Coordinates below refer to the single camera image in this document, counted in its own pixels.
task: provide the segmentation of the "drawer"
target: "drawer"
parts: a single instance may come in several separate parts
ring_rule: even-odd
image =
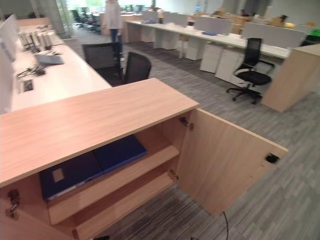
[[[206,59],[206,60],[212,60],[212,61],[218,61],[220,59],[221,55],[218,54],[218,53],[208,53],[208,52],[204,52],[203,53],[203,59]]]
[[[227,59],[237,60],[240,56],[242,56],[242,54],[229,50],[223,50],[222,53],[222,57]]]

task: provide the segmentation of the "wooden desk end panel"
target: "wooden desk end panel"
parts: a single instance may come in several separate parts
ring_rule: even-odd
[[[279,112],[287,110],[318,87],[319,66],[319,55],[293,49],[261,103]]]

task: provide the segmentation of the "desk partition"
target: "desk partition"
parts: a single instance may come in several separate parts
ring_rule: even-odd
[[[143,11],[142,20],[143,21],[152,20],[155,23],[158,23],[159,22],[158,13],[156,11]]]
[[[195,18],[194,28],[205,32],[228,35],[232,30],[232,21],[229,19],[198,16]]]
[[[297,24],[293,29],[309,35],[314,29],[316,29],[316,27]]]
[[[306,34],[288,28],[247,22],[244,24],[242,37],[260,38],[263,39],[263,44],[287,49],[299,47]]]
[[[174,23],[181,27],[186,27],[188,25],[188,15],[165,12],[163,14],[163,23]]]
[[[0,38],[0,114],[5,114],[11,110],[12,87],[14,81],[14,69],[11,59],[2,47]]]
[[[18,38],[17,31],[17,19],[16,16],[12,14],[0,26],[0,38],[2,39],[1,46],[5,50],[11,61],[14,61],[16,59],[16,41]]]

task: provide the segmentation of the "chair backrest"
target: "chair backrest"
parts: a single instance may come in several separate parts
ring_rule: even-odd
[[[255,66],[260,58],[261,38],[248,38],[244,52],[244,64]]]
[[[151,62],[148,58],[135,52],[129,52],[126,64],[124,82],[134,83],[149,78]]]
[[[71,10],[73,18],[76,22],[80,23],[81,22],[81,18],[79,16],[79,13],[77,10]]]
[[[83,44],[85,61],[94,69],[120,66],[119,42]]]

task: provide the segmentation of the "wooden cabinet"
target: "wooden cabinet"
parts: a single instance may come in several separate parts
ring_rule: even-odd
[[[1,239],[88,240],[174,183],[219,215],[287,150],[197,106],[148,79],[3,115]],[[146,156],[42,200],[37,172],[130,134]]]

